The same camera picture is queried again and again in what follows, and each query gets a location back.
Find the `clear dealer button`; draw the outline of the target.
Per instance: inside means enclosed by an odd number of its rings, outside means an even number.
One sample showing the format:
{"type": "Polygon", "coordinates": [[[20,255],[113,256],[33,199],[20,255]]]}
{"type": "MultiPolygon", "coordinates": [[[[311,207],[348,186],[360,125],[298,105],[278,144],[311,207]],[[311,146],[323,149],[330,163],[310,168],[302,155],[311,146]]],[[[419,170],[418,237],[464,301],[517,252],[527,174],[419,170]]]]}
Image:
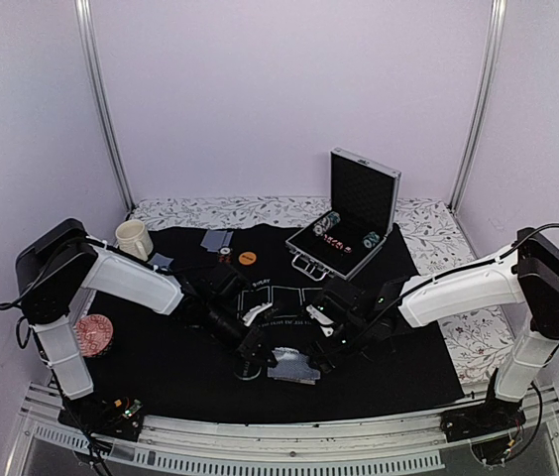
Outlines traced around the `clear dealer button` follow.
{"type": "Polygon", "coordinates": [[[257,379],[262,372],[262,367],[250,361],[239,361],[234,368],[237,379],[249,382],[257,379]]]}

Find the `aluminium poker chip case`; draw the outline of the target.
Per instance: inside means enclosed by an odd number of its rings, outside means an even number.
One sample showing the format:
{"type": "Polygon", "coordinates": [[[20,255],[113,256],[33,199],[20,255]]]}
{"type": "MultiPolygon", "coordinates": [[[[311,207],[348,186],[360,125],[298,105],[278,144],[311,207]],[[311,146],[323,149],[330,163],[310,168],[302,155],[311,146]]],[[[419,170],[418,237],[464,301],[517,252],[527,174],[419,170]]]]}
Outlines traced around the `aluminium poker chip case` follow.
{"type": "Polygon", "coordinates": [[[315,282],[327,277],[354,278],[380,252],[394,226],[401,172],[350,151],[330,152],[330,206],[302,230],[285,241],[291,265],[315,282]],[[352,248],[344,253],[315,236],[312,225],[330,211],[341,221],[325,234],[352,248]],[[381,242],[366,249],[363,238],[377,232],[381,242]]]}

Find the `orange black 100 chip stack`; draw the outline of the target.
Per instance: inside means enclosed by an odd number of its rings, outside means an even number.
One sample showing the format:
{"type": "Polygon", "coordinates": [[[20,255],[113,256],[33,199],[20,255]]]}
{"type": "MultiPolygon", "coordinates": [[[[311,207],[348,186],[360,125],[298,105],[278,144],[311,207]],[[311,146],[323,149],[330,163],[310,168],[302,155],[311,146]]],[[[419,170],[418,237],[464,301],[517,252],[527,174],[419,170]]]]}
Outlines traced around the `orange black 100 chip stack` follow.
{"type": "Polygon", "coordinates": [[[218,253],[218,262],[219,263],[226,263],[226,264],[231,264],[232,263],[232,252],[230,250],[221,250],[218,253]]]}

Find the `orange big blind button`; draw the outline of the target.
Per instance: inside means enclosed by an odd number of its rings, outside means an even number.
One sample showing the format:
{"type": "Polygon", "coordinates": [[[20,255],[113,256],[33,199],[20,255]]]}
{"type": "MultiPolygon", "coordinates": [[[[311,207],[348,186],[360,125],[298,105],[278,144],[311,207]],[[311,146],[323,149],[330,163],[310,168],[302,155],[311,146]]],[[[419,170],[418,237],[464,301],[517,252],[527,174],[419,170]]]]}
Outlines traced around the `orange big blind button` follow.
{"type": "Polygon", "coordinates": [[[239,255],[238,261],[243,266],[251,266],[258,260],[257,254],[252,251],[246,251],[239,255]]]}

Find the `single blue playing card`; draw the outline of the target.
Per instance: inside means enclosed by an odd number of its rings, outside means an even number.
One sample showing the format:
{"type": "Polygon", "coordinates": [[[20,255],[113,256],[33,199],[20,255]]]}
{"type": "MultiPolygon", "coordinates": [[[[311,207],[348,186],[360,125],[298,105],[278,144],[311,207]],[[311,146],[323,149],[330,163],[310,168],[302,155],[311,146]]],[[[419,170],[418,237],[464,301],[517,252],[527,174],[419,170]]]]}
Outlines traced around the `single blue playing card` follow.
{"type": "Polygon", "coordinates": [[[207,230],[200,246],[208,252],[217,253],[224,247],[230,247],[232,236],[233,232],[229,230],[207,230]]]}

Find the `blue playing card deck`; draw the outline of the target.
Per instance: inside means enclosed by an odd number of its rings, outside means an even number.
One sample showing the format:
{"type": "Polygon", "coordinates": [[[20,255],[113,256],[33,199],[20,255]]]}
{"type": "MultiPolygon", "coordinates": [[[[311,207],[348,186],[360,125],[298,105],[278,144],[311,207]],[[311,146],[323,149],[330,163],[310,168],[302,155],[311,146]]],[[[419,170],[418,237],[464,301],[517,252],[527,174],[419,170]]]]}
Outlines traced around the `blue playing card deck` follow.
{"type": "Polygon", "coordinates": [[[296,362],[279,362],[275,367],[267,369],[267,375],[273,380],[302,385],[315,385],[320,380],[318,370],[296,362]]]}

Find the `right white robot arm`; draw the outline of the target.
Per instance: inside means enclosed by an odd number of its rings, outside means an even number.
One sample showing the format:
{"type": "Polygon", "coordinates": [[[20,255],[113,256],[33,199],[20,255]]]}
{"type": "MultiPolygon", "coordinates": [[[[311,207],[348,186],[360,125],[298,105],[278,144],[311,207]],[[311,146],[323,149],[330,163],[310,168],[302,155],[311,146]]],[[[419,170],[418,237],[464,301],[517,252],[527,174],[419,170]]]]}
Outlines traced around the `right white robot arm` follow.
{"type": "Polygon", "coordinates": [[[491,397],[475,412],[479,429],[497,431],[559,346],[559,248],[544,230],[520,229],[495,253],[433,275],[373,280],[367,287],[329,281],[305,309],[324,334],[307,352],[310,365],[328,372],[338,359],[400,327],[420,328],[456,314],[523,303],[522,330],[494,373],[491,397]]]}

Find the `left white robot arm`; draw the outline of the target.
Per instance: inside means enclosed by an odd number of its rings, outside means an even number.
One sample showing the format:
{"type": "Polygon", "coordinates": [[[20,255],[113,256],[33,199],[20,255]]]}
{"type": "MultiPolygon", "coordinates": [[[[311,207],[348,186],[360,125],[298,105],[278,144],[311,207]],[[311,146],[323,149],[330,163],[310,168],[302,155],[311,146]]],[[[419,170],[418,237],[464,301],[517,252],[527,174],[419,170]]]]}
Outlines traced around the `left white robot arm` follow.
{"type": "Polygon", "coordinates": [[[0,303],[0,310],[17,308],[27,319],[43,363],[72,400],[72,415],[89,430],[102,429],[110,419],[107,405],[92,395],[94,383],[76,336],[76,322],[95,293],[157,314],[180,311],[243,361],[258,367],[278,363],[255,322],[272,306],[236,310],[231,302],[249,283],[229,264],[211,266],[204,277],[165,270],[90,236],[79,220],[67,218],[18,255],[15,271],[19,294],[0,303]]]}

